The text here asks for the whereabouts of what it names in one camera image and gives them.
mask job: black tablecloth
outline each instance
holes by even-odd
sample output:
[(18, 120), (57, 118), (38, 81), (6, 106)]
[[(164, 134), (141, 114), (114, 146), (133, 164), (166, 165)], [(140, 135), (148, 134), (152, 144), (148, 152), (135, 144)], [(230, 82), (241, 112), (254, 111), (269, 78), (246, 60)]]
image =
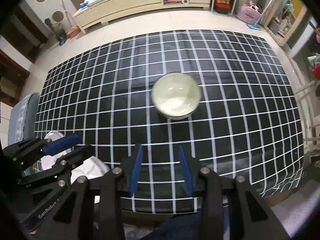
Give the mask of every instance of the black tablecloth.
[[(158, 78), (191, 75), (202, 98), (188, 119), (159, 115), (151, 100)], [(178, 147), (218, 174), (247, 177), (262, 195), (296, 187), (303, 142), (287, 76), (262, 38), (224, 31), (151, 33), (91, 49), (49, 71), (35, 135), (73, 132), (115, 167), (144, 145), (138, 190), (125, 210), (197, 211), (186, 194)]]

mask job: blue cloth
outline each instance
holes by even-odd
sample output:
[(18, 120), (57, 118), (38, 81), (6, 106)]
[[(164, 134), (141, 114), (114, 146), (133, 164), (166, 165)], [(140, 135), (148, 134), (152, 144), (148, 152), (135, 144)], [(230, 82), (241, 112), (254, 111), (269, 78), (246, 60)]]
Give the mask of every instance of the blue cloth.
[[(224, 232), (229, 228), (228, 208), (223, 208)], [(158, 229), (141, 238), (141, 240), (200, 240), (200, 213), (176, 216), (168, 219)]]

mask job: pink bag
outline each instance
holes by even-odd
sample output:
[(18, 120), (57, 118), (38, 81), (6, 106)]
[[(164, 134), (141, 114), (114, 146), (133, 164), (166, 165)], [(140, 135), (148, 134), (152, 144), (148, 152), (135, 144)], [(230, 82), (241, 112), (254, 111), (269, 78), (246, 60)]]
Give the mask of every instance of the pink bag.
[(244, 4), (238, 12), (237, 17), (239, 20), (245, 23), (255, 24), (260, 15), (261, 13), (259, 13), (257, 9), (254, 8), (254, 6)]

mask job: blue gripper pad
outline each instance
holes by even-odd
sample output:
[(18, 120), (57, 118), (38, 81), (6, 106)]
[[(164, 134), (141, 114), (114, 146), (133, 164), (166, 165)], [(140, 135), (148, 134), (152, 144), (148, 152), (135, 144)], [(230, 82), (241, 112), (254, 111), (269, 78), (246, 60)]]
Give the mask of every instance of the blue gripper pad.
[(129, 185), (129, 194), (130, 196), (133, 195), (133, 193), (137, 190), (138, 186), (138, 180), (140, 177), (140, 171), (141, 171), (141, 163), (143, 158), (143, 149), (142, 145), (139, 146), (137, 158), (134, 162), (132, 172), (130, 174), (130, 185)]
[(179, 146), (179, 160), (180, 160), (180, 165), (182, 168), (182, 174), (183, 174), (183, 179), (186, 184), (186, 191), (189, 194), (189, 196), (193, 196), (193, 185), (192, 185), (192, 175), (191, 171), (189, 169), (189, 165), (186, 159), (186, 156), (184, 155), (184, 151), (182, 149), (182, 146)]
[(55, 156), (56, 154), (63, 152), (73, 146), (76, 146), (81, 142), (82, 140), (80, 139), (79, 135), (73, 134), (53, 141), (52, 143), (44, 147), (43, 152), (44, 155)]

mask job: white tape roll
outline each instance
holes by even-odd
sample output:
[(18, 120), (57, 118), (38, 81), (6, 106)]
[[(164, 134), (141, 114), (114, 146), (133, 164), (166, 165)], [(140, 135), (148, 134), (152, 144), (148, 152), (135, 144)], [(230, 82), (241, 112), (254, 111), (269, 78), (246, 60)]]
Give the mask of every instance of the white tape roll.
[(183, 4), (189, 4), (190, 2), (189, 2), (189, 0), (182, 0), (181, 1)]

